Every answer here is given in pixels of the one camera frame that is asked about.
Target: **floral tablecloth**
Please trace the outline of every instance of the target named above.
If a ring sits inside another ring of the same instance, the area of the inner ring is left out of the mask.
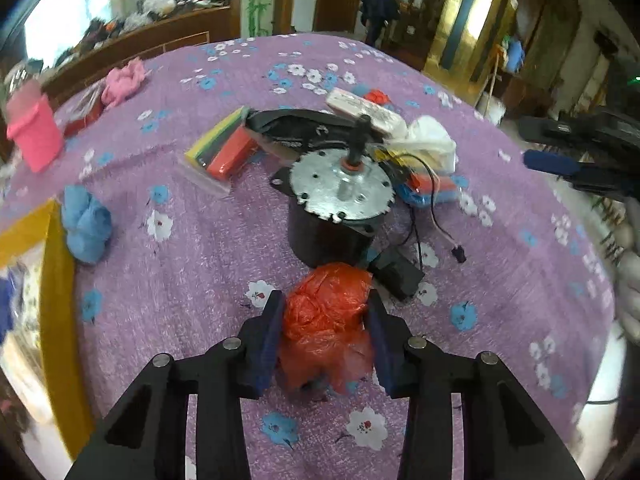
[[[286,240],[287,199],[268,185],[277,169],[271,157],[254,158],[221,200],[183,179],[177,157],[241,105],[324,110],[331,88],[363,84],[387,94],[408,123],[428,114],[443,124],[458,144],[464,188],[460,202],[439,205],[438,215],[468,261],[459,265],[418,213],[425,280],[405,304],[387,294],[386,307],[445,351],[495,351],[568,439],[604,351],[612,290],[584,229],[500,130],[404,64],[331,36],[186,47],[145,67],[138,94],[68,140],[45,172],[18,168],[0,208],[3,229],[81,182],[112,212],[108,253],[95,267],[78,266],[76,286],[97,414],[154,354],[204,352],[258,314],[271,288],[291,290],[308,272]],[[396,205],[378,247],[402,239],[409,224],[407,209]],[[409,250],[416,258],[415,245]],[[254,478],[395,478],[407,402],[388,399],[375,376],[350,384],[350,392],[301,402],[274,384],[260,401],[243,401]],[[190,476],[193,433],[191,410]],[[459,433],[454,448],[460,478]]]

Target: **purple tablecloth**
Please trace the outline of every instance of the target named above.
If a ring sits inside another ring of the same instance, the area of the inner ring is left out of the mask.
[[[387,308],[445,351],[495,351],[569,437],[604,351],[612,291],[584,229],[500,130],[404,64],[330,36],[186,47],[145,66],[141,91],[68,140],[50,168],[36,175],[21,165],[0,208],[4,229],[82,182],[112,212],[108,254],[95,267],[78,265],[76,285],[97,413],[154,354],[204,352],[258,314],[271,286],[290,290],[308,272],[286,240],[286,197],[268,186],[272,158],[252,162],[230,196],[216,200],[183,179],[177,157],[241,105],[321,110],[332,86],[365,84],[388,94],[408,123],[429,114],[443,124],[458,144],[465,188],[438,216],[468,261],[456,263],[420,212],[425,282],[406,304],[387,297]],[[64,121],[77,99],[56,117]],[[378,247],[408,227],[406,208],[396,205]],[[375,382],[350,384],[349,396],[329,391],[321,402],[292,402],[275,385],[258,402],[243,401],[254,478],[395,478],[407,402],[389,400]],[[188,442],[194,459],[192,424]],[[455,443],[460,478],[459,435]]]

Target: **dark pants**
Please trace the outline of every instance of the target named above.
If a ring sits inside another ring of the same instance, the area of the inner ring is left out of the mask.
[[[369,30],[367,30],[367,39],[364,41],[369,46],[376,46],[376,41],[385,27],[385,20],[382,18],[370,18]]]

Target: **pink container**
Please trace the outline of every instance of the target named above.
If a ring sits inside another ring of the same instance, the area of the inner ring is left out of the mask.
[[[28,114],[40,98],[42,90],[37,79],[29,79],[26,81],[6,103],[7,121],[13,123],[20,120],[21,117]]]
[[[64,146],[46,95],[41,96],[25,115],[9,124],[6,136],[18,145],[34,173],[44,170]]]

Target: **bolt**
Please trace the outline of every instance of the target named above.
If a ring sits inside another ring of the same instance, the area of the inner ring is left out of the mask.
[[[498,364],[498,356],[493,352],[481,352],[480,359],[486,365],[496,365]]]
[[[164,366],[167,366],[169,364],[169,361],[171,361],[171,356],[169,354],[158,354],[154,356],[151,362],[156,368],[162,368]]]
[[[226,350],[236,350],[236,349],[240,348],[241,344],[242,344],[242,341],[240,340],[239,337],[227,337],[222,342],[222,346]]]
[[[427,346],[427,340],[419,335],[411,336],[408,343],[411,348],[417,349],[425,348],[425,346]]]

